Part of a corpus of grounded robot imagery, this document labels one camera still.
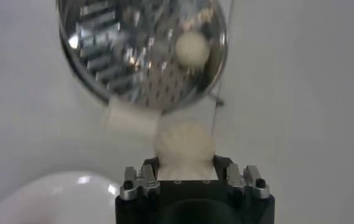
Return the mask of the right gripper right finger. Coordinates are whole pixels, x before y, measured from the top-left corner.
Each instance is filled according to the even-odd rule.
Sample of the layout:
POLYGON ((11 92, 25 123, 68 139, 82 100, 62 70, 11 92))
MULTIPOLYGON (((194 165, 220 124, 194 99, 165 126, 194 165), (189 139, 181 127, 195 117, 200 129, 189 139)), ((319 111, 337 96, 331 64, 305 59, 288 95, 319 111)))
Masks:
POLYGON ((230 158, 215 155, 213 165, 219 180, 224 181, 232 191, 244 196, 265 200, 270 197, 270 188, 261 176, 257 166, 248 165, 243 170, 230 158))

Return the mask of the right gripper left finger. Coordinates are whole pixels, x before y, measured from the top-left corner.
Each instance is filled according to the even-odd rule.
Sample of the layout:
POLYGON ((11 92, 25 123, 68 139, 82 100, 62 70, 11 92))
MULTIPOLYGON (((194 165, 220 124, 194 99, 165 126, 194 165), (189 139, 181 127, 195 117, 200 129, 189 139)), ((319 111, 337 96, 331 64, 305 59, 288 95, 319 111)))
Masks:
POLYGON ((119 190, 121 200, 135 200, 139 193, 148 197, 151 192, 160 193, 160 182, 157 180, 159 160, 157 157, 145 159, 139 172, 132 166, 124 171, 124 182, 119 190))

